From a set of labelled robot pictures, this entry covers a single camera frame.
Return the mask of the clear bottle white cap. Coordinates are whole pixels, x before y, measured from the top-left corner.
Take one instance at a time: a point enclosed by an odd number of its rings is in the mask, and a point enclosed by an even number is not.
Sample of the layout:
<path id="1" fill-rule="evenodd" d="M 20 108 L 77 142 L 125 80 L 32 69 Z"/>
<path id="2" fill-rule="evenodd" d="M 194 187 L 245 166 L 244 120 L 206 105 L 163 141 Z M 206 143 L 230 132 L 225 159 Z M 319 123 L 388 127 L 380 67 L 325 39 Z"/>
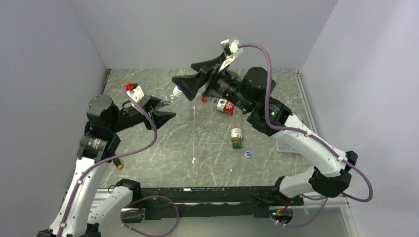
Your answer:
<path id="1" fill-rule="evenodd" d="M 175 97 L 173 95 L 173 91 L 170 95 L 166 96 L 164 100 L 164 106 L 162 108 L 159 108 L 159 110 L 162 109 L 171 109 L 171 108 L 179 108 L 182 104 L 182 97 Z"/>

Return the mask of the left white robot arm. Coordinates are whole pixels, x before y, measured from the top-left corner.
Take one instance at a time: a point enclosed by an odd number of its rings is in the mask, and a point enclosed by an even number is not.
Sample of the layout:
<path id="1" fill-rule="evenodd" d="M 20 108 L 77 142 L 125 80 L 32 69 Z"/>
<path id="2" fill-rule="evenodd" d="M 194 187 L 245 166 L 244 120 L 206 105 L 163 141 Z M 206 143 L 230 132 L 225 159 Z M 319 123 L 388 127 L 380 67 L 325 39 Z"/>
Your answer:
<path id="1" fill-rule="evenodd" d="M 94 211 L 90 210 L 98 185 L 112 162 L 110 158 L 115 156 L 121 142 L 117 133 L 140 123 L 156 131 L 176 116 L 173 112 L 156 110 L 160 101 L 151 97 L 140 112 L 134 107 L 120 110 L 108 95 L 91 99 L 70 188 L 55 220 L 48 229 L 39 231 L 38 236 L 99 237 L 113 214 L 120 213 L 125 206 L 141 204 L 140 183 L 121 179 L 105 201 Z"/>

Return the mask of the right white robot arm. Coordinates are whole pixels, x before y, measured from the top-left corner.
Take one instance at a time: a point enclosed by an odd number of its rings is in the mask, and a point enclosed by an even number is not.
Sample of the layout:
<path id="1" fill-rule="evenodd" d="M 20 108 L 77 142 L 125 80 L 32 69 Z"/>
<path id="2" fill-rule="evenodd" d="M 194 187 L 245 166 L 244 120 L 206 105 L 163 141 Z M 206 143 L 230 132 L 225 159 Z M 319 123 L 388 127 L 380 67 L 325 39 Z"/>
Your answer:
<path id="1" fill-rule="evenodd" d="M 215 93 L 228 100 L 243 113 L 257 131 L 283 141 L 312 163 L 309 170 L 294 175 L 282 176 L 276 181 L 272 198 L 278 205 L 284 205 L 291 198 L 317 192 L 334 198 L 350 185 L 351 166 L 357 161 L 353 151 L 344 152 L 331 147 L 319 138 L 285 104 L 270 95 L 266 87 L 268 73 L 263 67 L 252 67 L 243 78 L 222 65 L 224 56 L 194 63 L 193 75 L 174 76 L 177 85 L 188 100 L 193 100 L 199 89 L 205 88 L 205 95 Z"/>

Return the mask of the clear bottle red label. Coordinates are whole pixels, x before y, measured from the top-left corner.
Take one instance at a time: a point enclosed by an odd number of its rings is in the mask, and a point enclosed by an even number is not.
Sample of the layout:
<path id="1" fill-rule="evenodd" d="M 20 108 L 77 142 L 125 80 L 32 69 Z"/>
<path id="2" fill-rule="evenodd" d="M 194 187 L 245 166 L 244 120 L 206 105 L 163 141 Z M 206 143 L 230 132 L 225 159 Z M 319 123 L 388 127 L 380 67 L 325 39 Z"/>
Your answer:
<path id="1" fill-rule="evenodd" d="M 218 97 L 210 97 L 210 96 L 203 96 L 201 97 L 201 101 L 204 103 L 210 103 L 211 107 L 219 112 L 234 115 L 234 114 L 241 114 L 242 111 L 236 107 L 232 102 L 227 99 L 218 98 Z"/>

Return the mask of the brown bottle green cap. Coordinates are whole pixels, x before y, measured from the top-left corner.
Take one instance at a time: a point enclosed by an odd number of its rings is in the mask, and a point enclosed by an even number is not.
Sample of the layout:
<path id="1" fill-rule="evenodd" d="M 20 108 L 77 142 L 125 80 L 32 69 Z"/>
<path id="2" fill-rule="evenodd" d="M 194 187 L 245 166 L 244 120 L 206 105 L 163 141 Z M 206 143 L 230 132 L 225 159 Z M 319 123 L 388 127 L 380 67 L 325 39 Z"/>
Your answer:
<path id="1" fill-rule="evenodd" d="M 241 149 L 243 142 L 243 131 L 242 131 L 242 113 L 236 112 L 232 115 L 231 120 L 232 128 L 230 130 L 231 143 L 233 149 Z"/>

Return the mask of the black round disc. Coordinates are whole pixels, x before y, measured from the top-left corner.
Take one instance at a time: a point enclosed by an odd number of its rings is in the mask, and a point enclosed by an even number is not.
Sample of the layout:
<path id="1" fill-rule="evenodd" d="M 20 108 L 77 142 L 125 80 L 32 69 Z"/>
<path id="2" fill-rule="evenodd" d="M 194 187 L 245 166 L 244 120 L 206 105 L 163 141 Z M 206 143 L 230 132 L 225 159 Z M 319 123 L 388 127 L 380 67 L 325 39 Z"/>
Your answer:
<path id="1" fill-rule="evenodd" d="M 240 83 L 242 81 L 242 78 L 239 76 L 239 74 L 232 71 L 232 70 L 226 70 L 225 74 L 229 75 L 232 79 L 238 81 L 238 83 Z"/>

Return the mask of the black yellow screwdriver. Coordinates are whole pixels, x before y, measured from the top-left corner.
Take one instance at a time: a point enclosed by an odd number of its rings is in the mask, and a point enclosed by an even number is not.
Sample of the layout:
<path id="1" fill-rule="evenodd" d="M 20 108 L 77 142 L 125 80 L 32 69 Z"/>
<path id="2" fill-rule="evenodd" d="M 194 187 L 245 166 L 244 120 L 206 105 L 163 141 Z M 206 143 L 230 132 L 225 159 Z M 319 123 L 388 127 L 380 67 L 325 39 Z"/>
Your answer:
<path id="1" fill-rule="evenodd" d="M 115 165 L 115 167 L 117 169 L 122 169 L 123 168 L 123 164 L 122 164 L 122 162 L 119 158 L 113 159 L 113 164 Z"/>

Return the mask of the clear plastic tray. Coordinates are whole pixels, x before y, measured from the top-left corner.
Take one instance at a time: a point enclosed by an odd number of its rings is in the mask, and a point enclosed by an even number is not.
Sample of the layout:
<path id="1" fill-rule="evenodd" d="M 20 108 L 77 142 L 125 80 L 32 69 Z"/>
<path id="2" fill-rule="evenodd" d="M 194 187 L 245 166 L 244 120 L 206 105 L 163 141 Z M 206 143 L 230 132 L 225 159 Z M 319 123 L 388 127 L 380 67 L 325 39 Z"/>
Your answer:
<path id="1" fill-rule="evenodd" d="M 298 154 L 298 151 L 292 148 L 289 144 L 285 143 L 284 141 L 281 141 L 279 139 L 276 140 L 276 148 L 277 151 L 280 153 L 294 153 Z"/>

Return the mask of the black base frame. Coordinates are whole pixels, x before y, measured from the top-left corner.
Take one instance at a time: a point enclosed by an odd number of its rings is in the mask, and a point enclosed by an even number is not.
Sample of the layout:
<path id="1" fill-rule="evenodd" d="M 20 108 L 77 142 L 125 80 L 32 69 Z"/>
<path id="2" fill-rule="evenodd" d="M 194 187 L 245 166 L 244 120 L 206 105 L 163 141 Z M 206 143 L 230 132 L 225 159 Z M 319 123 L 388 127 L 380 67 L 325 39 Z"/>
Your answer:
<path id="1" fill-rule="evenodd" d="M 276 207 L 286 212 L 304 204 L 301 197 L 286 197 L 274 186 L 143 188 L 129 179 L 122 179 L 113 186 L 133 191 L 132 203 L 127 208 L 142 214 L 145 220 L 218 216 L 267 218 Z"/>

